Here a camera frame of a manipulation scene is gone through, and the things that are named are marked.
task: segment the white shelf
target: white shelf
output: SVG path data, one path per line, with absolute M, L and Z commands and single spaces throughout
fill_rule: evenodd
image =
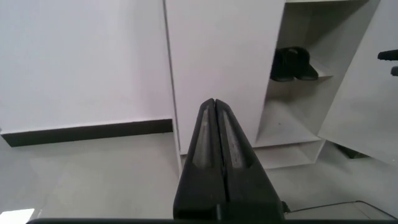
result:
M 353 0 L 286 0 L 286 3 L 299 3 L 299 2 L 334 2 L 334 1 L 353 1 Z
M 314 163 L 300 149 L 299 144 L 265 147 L 255 149 L 254 152 L 264 169 Z
M 310 65 L 318 72 L 319 77 L 332 77 L 333 72 L 325 65 L 320 63 L 317 59 L 311 58 Z
M 311 133 L 279 100 L 267 100 L 257 141 L 253 147 L 276 146 L 321 140 Z

